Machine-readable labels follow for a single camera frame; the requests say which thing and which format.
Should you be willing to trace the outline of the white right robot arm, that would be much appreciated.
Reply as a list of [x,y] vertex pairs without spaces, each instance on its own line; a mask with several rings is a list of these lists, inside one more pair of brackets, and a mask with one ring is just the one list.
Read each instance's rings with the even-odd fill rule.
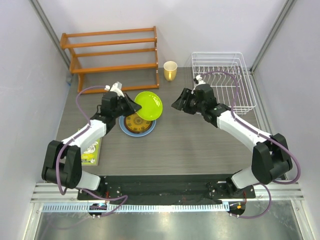
[[171,106],[190,115],[201,114],[206,122],[229,133],[251,151],[251,166],[226,179],[225,190],[230,197],[238,197],[254,184],[267,185],[293,168],[286,138],[242,121],[229,106],[217,102],[209,84],[199,84],[193,90],[184,88]]

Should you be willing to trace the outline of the lime green plate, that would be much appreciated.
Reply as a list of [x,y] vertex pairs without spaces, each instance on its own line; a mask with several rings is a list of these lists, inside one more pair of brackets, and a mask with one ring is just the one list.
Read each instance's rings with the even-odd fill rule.
[[137,115],[147,121],[157,120],[163,112],[163,103],[160,97],[151,91],[142,91],[134,99],[141,106]]

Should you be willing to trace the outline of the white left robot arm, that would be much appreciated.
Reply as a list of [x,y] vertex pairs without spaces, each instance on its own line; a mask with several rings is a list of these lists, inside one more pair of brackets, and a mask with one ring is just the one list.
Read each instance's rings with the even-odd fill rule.
[[41,177],[59,188],[87,189],[100,200],[107,192],[102,178],[82,170],[82,154],[96,140],[104,137],[115,126],[120,116],[130,116],[142,108],[126,93],[109,91],[102,97],[96,113],[87,125],[63,141],[51,141],[46,150]]

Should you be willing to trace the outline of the light blue plate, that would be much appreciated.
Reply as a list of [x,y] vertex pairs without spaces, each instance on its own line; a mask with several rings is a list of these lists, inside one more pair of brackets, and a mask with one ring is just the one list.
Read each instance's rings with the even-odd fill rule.
[[144,137],[144,136],[150,134],[154,130],[154,128],[156,126],[156,123],[157,123],[156,120],[153,120],[152,126],[151,126],[151,128],[149,130],[147,130],[147,131],[145,131],[143,133],[132,133],[132,132],[130,132],[130,131],[128,131],[126,129],[126,127],[124,125],[124,120],[125,120],[125,116],[120,116],[119,117],[119,126],[120,126],[121,130],[125,134],[127,134],[128,136],[131,136],[131,137]]

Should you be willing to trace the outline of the dark yellow patterned plate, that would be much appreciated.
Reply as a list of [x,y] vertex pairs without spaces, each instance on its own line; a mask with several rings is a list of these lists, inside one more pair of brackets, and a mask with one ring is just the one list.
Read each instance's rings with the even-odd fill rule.
[[141,134],[151,128],[153,121],[141,118],[137,113],[126,116],[124,118],[125,128],[135,134]]

